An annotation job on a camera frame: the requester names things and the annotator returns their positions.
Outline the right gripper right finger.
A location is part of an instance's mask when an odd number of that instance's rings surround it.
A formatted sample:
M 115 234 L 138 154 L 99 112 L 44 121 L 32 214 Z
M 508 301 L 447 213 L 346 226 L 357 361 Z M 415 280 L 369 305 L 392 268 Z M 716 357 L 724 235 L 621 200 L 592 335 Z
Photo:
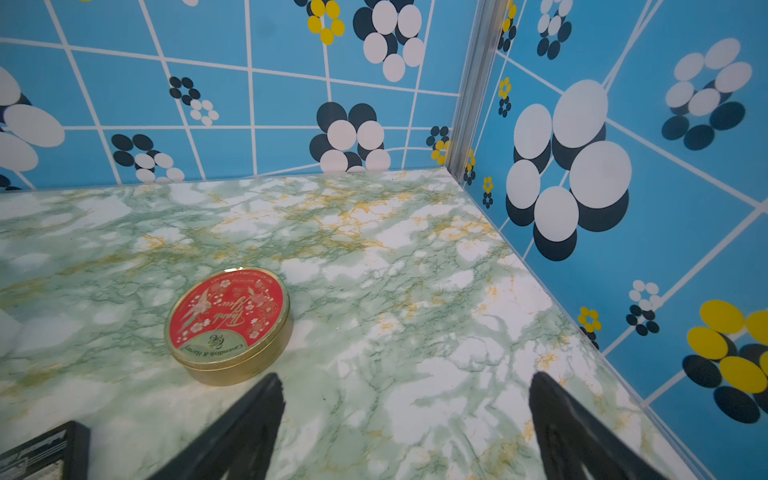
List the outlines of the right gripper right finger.
M 548 479 L 661 479 L 550 375 L 532 377 L 529 407 Z

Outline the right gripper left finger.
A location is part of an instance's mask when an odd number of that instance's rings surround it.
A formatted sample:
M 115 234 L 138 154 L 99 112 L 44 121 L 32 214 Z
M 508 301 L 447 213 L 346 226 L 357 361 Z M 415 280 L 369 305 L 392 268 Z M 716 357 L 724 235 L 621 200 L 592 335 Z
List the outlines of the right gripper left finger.
M 279 376 L 267 374 L 152 477 L 264 479 L 285 406 Z

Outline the red gold round tin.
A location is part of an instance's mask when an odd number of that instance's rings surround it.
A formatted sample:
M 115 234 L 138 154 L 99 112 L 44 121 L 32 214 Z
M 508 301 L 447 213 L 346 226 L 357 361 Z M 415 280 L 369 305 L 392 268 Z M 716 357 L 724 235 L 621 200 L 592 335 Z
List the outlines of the red gold round tin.
M 192 378 L 229 386 L 266 370 L 292 332 L 283 280 L 266 269 L 238 267 L 211 275 L 182 295 L 167 317 L 164 340 Z

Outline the black battery charging board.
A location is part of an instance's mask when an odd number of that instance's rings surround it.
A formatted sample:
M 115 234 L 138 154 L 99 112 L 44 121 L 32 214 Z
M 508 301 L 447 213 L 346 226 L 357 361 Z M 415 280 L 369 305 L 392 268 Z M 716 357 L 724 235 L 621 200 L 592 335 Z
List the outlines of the black battery charging board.
M 1 454 L 2 479 L 86 479 L 91 431 L 68 421 Z

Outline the right aluminium corner post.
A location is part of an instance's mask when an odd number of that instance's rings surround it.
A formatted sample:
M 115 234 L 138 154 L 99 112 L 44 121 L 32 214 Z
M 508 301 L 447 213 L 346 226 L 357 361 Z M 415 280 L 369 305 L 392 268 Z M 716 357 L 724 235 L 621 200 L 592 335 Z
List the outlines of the right aluminium corner post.
M 446 168 L 457 182 L 462 179 L 479 123 L 506 5 L 502 0 L 477 2 L 446 160 Z

